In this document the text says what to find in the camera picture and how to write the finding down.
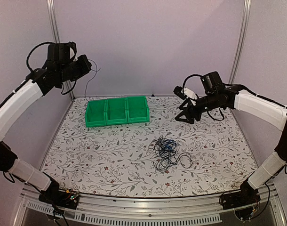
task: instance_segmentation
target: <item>floral tablecloth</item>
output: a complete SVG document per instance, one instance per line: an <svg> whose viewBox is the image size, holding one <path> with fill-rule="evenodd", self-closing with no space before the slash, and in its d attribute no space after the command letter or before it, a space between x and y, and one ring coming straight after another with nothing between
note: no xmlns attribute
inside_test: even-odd
<svg viewBox="0 0 287 226"><path fill-rule="evenodd" d="M147 97L150 122L86 128L87 100L77 98L49 150L42 171L62 188L83 193L130 197L211 194L237 189L256 164L230 112L224 121L204 113L190 125L174 120L182 100ZM212 111L214 117L219 113ZM189 152L193 165L180 163L159 173L149 144L160 135L174 139L179 153Z"/></svg>

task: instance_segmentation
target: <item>lavender wall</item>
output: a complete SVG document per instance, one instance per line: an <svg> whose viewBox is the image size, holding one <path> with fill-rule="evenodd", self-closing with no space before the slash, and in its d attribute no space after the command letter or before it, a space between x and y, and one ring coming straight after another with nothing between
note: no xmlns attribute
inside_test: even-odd
<svg viewBox="0 0 287 226"><path fill-rule="evenodd" d="M29 51L44 41L52 41L46 1L0 0L0 102L29 73L25 59ZM32 55L30 64L41 67L47 47ZM42 162L69 98L53 90L33 104L14 124L5 142L35 167ZM22 184L11 184L0 173L0 226L13 224Z"/></svg>
<svg viewBox="0 0 287 226"><path fill-rule="evenodd" d="M287 104L287 1L252 1L247 36L235 83ZM281 132L247 113L237 119L260 165ZM287 217L287 176L274 179Z"/></svg>
<svg viewBox="0 0 287 226"><path fill-rule="evenodd" d="M227 81L235 55L242 0L57 0L62 40L74 40L102 69L89 96L172 95L192 73L217 70ZM80 79L84 96L92 73ZM199 80L189 87L204 93Z"/></svg>

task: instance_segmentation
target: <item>green plastic bin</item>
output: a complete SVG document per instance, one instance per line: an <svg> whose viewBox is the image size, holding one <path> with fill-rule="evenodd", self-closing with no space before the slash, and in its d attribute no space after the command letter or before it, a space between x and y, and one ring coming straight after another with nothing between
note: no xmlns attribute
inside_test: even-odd
<svg viewBox="0 0 287 226"><path fill-rule="evenodd" d="M121 125L127 124L127 103L125 98L108 99L106 104L106 124Z"/></svg>
<svg viewBox="0 0 287 226"><path fill-rule="evenodd" d="M85 121L87 127L105 126L107 118L107 100L91 100L88 102Z"/></svg>
<svg viewBox="0 0 287 226"><path fill-rule="evenodd" d="M127 97L128 123L150 121L150 112L146 97Z"/></svg>
<svg viewBox="0 0 287 226"><path fill-rule="evenodd" d="M87 127L121 125L150 121L146 97L126 97L88 102L85 114Z"/></svg>

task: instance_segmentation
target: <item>tangled cable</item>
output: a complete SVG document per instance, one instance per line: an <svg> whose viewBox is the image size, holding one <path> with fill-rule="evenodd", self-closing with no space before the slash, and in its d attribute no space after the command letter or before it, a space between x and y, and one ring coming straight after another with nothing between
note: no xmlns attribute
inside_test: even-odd
<svg viewBox="0 0 287 226"><path fill-rule="evenodd" d="M153 164L154 167L161 173L165 173L171 166L177 165L182 157L187 157L190 160L189 167L186 167L180 161L184 168L188 169L193 164L191 154L188 152L181 153L178 157L176 157L179 150L179 144L172 139L164 138L162 135L150 143L149 149L153 149L156 156L160 157L160 159L157 159L156 163L153 162Z"/></svg>

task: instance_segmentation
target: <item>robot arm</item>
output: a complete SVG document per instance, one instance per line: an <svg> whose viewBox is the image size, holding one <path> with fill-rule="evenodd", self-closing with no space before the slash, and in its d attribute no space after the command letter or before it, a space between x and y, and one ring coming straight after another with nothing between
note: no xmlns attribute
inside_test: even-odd
<svg viewBox="0 0 287 226"><path fill-rule="evenodd" d="M86 55L78 58L74 42L50 44L48 59L44 68L32 71L21 85L0 105L0 171L8 172L23 182L35 186L43 194L40 199L67 208L75 208L77 199L75 192L72 202L62 203L67 193L59 190L59 184L48 175L35 169L30 164L19 159L3 142L6 133L15 121L42 96L53 87L61 88L65 81L76 81L90 72L91 63Z"/></svg>
<svg viewBox="0 0 287 226"><path fill-rule="evenodd" d="M240 192L224 194L223 208L236 208L259 201L257 189L287 164L287 106L266 97L257 95L243 85L228 85L221 81L218 72L200 77L206 96L198 98L186 87L177 86L174 93L184 100L179 107L182 112L176 116L177 121L194 123L199 121L203 112L215 108L227 107L244 111L259 117L282 131L279 144L264 163L240 186Z"/></svg>

